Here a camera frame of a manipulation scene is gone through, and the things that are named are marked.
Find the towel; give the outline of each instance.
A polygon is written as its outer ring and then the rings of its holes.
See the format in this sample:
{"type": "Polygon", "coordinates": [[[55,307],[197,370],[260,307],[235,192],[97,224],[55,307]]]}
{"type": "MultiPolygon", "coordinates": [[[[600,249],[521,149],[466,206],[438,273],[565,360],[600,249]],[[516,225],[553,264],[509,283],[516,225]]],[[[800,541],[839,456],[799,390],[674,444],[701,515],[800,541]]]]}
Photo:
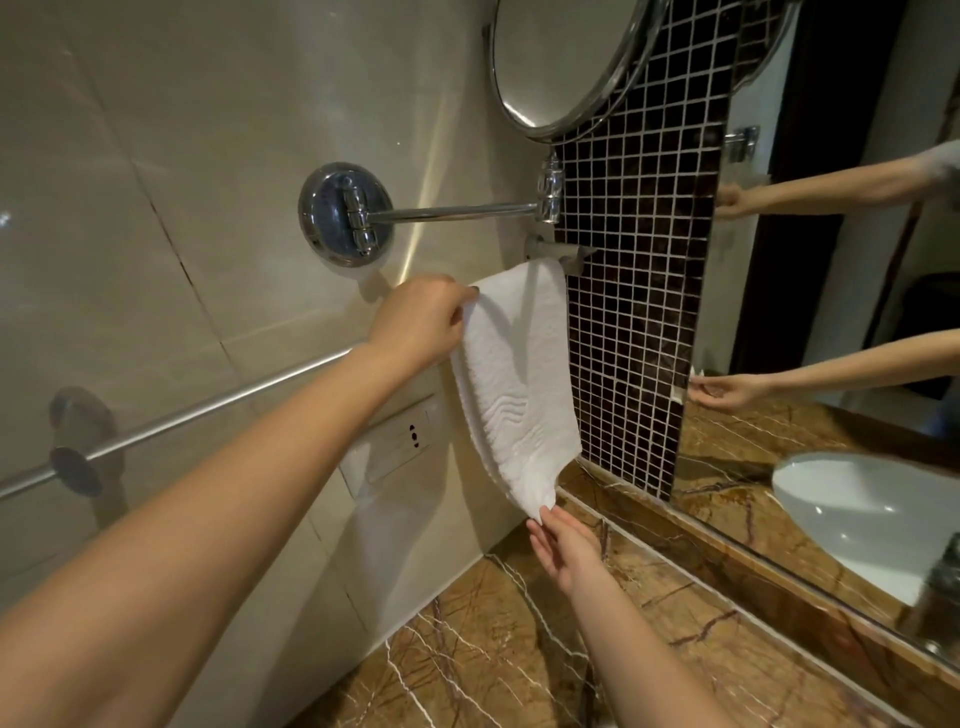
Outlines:
{"type": "Polygon", "coordinates": [[[573,414],[566,284],[556,260],[531,260],[475,284],[453,357],[470,437],[494,482],[530,518],[557,501],[580,454],[573,414]]]}

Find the bathroom wall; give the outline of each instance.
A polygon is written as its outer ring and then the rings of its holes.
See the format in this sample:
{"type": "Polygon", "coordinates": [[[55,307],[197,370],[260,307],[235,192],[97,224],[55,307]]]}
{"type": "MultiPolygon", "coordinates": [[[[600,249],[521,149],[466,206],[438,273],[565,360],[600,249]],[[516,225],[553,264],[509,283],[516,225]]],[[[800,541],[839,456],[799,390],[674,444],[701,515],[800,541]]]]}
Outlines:
{"type": "MultiPolygon", "coordinates": [[[[736,90],[730,99],[729,131],[748,126],[759,127],[753,158],[742,162],[724,159],[720,180],[751,187],[768,181],[767,170],[773,153],[780,102],[786,84],[787,68],[793,51],[798,13],[784,31],[780,45],[760,72],[736,90]]],[[[704,290],[693,339],[693,366],[717,374],[730,371],[736,327],[740,321],[743,290],[750,271],[756,234],[755,215],[732,221],[720,221],[710,232],[709,255],[704,272],[704,290]]]]}
{"type": "Polygon", "coordinates": [[[673,2],[623,106],[559,146],[558,239],[598,249],[568,281],[584,455],[662,498],[676,466],[743,14],[738,2],[673,2]]]}
{"type": "MultiPolygon", "coordinates": [[[[396,206],[532,199],[545,148],[487,89],[484,0],[0,6],[0,475],[40,463],[63,386],[119,427],[360,339],[390,285],[522,260],[527,223],[396,229],[364,281],[309,250],[303,179],[359,162],[396,206]]],[[[127,453],[135,507],[285,392],[127,453]]],[[[450,434],[354,503],[337,473],[225,635],[177,725],[277,725],[505,534],[446,369],[450,434]]],[[[94,536],[102,504],[59,483],[0,502],[0,608],[94,536]]]]}
{"type": "MultiPolygon", "coordinates": [[[[960,138],[960,114],[953,120],[948,138],[960,138]]],[[[876,330],[875,344],[889,341],[902,313],[903,294],[922,276],[960,271],[960,212],[948,198],[924,202],[917,225],[907,242],[890,298],[876,330]]]]}
{"type": "MultiPolygon", "coordinates": [[[[933,146],[960,68],[960,5],[911,0],[890,57],[861,164],[906,157],[933,146]]],[[[847,215],[807,341],[804,364],[863,348],[908,206],[847,215]]],[[[841,394],[824,396],[839,402],[841,394]]]]}

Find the white sink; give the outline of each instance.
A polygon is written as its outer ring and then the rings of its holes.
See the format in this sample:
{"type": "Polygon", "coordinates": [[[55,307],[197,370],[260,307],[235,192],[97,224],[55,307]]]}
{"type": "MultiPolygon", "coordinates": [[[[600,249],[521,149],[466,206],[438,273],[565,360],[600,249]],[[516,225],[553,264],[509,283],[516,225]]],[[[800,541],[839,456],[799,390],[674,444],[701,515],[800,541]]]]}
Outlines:
{"type": "Polygon", "coordinates": [[[960,478],[898,460],[811,452],[778,465],[773,481],[820,548],[908,605],[960,531],[960,478]]]}

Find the wall mirror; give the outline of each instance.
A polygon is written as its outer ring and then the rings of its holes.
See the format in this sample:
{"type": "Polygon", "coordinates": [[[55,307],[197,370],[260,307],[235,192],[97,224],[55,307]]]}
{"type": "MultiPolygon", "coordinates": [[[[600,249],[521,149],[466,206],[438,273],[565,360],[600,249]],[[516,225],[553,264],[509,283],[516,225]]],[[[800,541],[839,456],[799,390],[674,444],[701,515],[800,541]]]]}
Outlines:
{"type": "Polygon", "coordinates": [[[818,206],[797,187],[769,192],[943,144],[945,158],[950,144],[960,158],[960,59],[932,50],[957,15],[923,3],[891,9],[851,60],[851,48],[841,57],[828,39],[852,32],[852,17],[832,16],[828,29],[817,20],[823,3],[779,3],[780,16],[776,5],[753,27],[745,10],[738,58],[751,38],[772,38],[772,53],[734,67],[745,83],[734,78],[727,137],[756,136],[750,155],[722,161],[693,344],[698,374],[737,378],[708,379],[706,396],[688,392],[669,499],[958,664],[957,386],[948,376],[831,385],[830,375],[807,386],[796,375],[960,328],[955,191],[931,182],[869,207],[855,196],[818,206]],[[749,401],[724,400],[725,386],[749,401]]]}
{"type": "Polygon", "coordinates": [[[649,58],[664,0],[500,0],[490,29],[493,90],[536,141],[576,130],[649,58]]]}

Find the outlet cover plate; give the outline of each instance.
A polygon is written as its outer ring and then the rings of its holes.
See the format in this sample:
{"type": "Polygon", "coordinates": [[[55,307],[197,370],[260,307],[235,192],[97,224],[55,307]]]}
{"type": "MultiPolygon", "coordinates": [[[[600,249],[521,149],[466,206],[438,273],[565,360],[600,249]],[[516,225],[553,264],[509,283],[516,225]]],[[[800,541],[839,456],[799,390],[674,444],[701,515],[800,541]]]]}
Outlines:
{"type": "Polygon", "coordinates": [[[440,416],[433,395],[364,432],[340,463],[353,499],[372,496],[387,475],[433,447],[440,416]]]}

